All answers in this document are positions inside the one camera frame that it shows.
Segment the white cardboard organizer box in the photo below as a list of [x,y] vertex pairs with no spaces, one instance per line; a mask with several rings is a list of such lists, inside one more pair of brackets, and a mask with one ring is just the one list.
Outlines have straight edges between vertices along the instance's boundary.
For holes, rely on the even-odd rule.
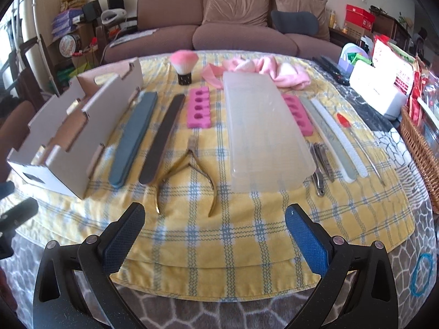
[[141,63],[134,58],[100,66],[69,84],[36,113],[7,162],[32,185],[83,199],[110,136],[141,91]]

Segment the grey metal nail file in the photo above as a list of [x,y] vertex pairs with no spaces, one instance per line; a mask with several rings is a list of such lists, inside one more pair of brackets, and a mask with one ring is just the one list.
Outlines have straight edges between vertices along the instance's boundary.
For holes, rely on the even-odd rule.
[[352,183],[357,179],[358,172],[352,164],[350,157],[343,148],[335,133],[327,125],[324,118],[319,114],[316,107],[306,97],[299,97],[314,127],[318,130],[327,148],[330,150],[335,162],[337,163],[344,180]]

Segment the small silver nail clipper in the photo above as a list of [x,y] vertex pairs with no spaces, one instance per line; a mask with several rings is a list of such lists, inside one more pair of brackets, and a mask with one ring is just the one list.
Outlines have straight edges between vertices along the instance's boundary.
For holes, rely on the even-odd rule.
[[327,175],[330,182],[333,183],[335,181],[335,176],[329,158],[327,157],[325,146],[322,143],[314,143],[313,146],[316,151],[316,156],[320,164],[323,166],[324,173]]

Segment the white curved nail file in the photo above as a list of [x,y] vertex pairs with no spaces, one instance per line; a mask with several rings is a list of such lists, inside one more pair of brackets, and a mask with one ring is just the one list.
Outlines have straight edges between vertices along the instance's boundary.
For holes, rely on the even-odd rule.
[[327,128],[332,132],[336,144],[342,149],[342,155],[338,155],[338,159],[340,161],[346,160],[346,162],[343,163],[343,168],[347,176],[352,180],[355,180],[357,175],[360,177],[368,177],[368,170],[362,162],[361,157],[358,155],[345,132],[342,131],[339,124],[333,119],[333,116],[324,108],[318,99],[313,98],[310,102]]

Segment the blue-grey nail buffer block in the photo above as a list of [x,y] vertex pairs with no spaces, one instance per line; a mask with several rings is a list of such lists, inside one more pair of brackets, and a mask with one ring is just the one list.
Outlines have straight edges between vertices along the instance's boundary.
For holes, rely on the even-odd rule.
[[109,173],[109,184],[120,189],[126,182],[141,142],[147,132],[158,94],[146,92],[128,119]]

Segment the translucent plastic box lid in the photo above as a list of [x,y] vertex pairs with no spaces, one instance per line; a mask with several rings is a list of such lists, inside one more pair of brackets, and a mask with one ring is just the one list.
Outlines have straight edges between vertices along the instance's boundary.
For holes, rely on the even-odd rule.
[[235,193],[292,191],[316,170],[298,124],[266,74],[223,75],[231,189]]

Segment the pink toe separator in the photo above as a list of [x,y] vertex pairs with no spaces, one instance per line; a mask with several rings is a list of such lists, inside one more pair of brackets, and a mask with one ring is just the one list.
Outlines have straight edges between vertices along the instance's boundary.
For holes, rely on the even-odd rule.
[[314,132],[313,124],[309,120],[306,110],[299,98],[290,94],[283,94],[282,97],[296,123],[298,124],[302,135],[304,137],[312,136]]
[[187,127],[189,129],[209,129],[211,127],[209,88],[206,86],[192,88],[188,96]]

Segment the black nail file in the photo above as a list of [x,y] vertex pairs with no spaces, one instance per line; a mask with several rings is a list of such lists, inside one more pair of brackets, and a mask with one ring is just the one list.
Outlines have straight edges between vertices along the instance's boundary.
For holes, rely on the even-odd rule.
[[173,127],[185,102],[183,93],[177,94],[171,101],[164,118],[159,126],[154,140],[150,146],[138,181],[142,185],[150,185],[156,179],[164,150],[167,146],[168,139],[173,131]]

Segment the pink powder brush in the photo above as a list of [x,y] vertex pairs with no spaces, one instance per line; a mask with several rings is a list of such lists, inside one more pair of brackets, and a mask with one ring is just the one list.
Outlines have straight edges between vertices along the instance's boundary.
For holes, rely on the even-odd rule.
[[176,70],[180,86],[192,83],[192,70],[198,60],[198,55],[192,50],[178,50],[170,55],[169,61]]

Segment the pink headband cloth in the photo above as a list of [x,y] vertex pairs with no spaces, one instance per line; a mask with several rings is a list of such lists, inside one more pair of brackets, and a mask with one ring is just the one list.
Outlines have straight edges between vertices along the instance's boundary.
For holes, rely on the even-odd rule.
[[224,60],[222,66],[230,72],[266,74],[278,88],[303,90],[311,83],[309,74],[303,67],[278,62],[273,55],[259,59],[234,57]]

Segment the pink satin ribbon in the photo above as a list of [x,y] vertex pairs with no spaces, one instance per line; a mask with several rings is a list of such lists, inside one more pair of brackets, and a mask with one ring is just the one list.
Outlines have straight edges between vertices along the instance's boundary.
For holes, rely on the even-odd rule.
[[216,89],[223,89],[222,77],[226,69],[223,66],[216,66],[208,63],[201,72],[203,80]]

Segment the large silver nail clipper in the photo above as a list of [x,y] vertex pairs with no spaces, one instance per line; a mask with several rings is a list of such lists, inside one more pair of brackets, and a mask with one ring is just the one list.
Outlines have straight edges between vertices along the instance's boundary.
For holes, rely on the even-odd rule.
[[313,144],[309,145],[309,151],[313,157],[314,163],[316,165],[316,170],[313,174],[313,182],[316,187],[316,193],[319,197],[324,197],[324,177],[319,168],[319,162],[317,159],[316,150],[314,149]]

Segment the white red packaged box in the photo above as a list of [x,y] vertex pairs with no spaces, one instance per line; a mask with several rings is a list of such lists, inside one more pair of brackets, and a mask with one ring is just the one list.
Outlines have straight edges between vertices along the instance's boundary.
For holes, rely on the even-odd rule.
[[375,35],[373,42],[373,66],[384,73],[402,93],[409,96],[415,81],[415,59],[384,35]]

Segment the red gift box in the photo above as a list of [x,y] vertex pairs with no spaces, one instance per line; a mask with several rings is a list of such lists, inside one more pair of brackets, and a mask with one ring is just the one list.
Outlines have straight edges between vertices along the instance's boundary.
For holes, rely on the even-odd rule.
[[373,23],[375,22],[375,15],[370,13],[369,10],[347,4],[345,21],[368,31],[372,31]]

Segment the brown satin cushion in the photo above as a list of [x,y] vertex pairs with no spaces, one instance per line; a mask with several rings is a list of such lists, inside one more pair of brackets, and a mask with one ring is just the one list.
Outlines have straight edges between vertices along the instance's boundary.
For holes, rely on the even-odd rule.
[[269,7],[270,0],[206,0],[202,23],[267,27]]

